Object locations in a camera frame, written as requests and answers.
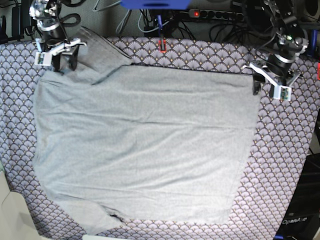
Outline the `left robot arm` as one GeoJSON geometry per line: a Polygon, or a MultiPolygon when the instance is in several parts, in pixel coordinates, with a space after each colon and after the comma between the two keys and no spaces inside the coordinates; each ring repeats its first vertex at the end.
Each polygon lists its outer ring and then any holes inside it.
{"type": "Polygon", "coordinates": [[[253,71],[252,93],[271,85],[270,97],[290,101],[293,85],[301,74],[292,64],[309,46],[307,32],[300,27],[291,0],[244,0],[242,14],[251,30],[267,41],[255,50],[256,60],[245,65],[253,71]]]}

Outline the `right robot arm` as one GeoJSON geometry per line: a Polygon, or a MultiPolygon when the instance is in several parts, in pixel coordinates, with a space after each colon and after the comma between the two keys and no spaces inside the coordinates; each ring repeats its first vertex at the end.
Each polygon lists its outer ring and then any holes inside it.
{"type": "Polygon", "coordinates": [[[71,13],[60,17],[62,6],[76,8],[83,0],[73,3],[71,0],[34,0],[29,7],[29,16],[36,21],[36,27],[41,33],[35,39],[36,53],[34,64],[52,67],[55,72],[60,70],[61,56],[67,58],[69,69],[74,71],[78,65],[78,53],[81,45],[86,45],[80,38],[69,38],[66,28],[76,27],[81,22],[81,16],[71,13]]]}

